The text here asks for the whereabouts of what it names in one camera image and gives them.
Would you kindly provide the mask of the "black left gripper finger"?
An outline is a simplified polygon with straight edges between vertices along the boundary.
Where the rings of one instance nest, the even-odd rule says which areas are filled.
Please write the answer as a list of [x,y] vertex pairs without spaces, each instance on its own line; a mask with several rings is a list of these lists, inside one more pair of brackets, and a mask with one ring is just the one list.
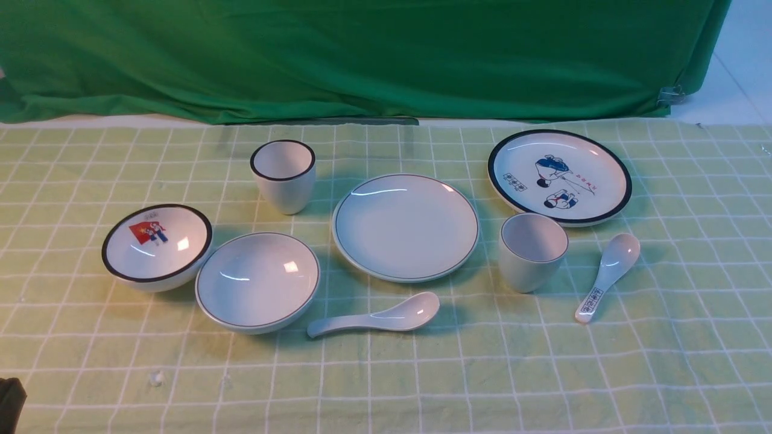
[[14,434],[27,400],[27,391],[17,377],[1,378],[1,433]]

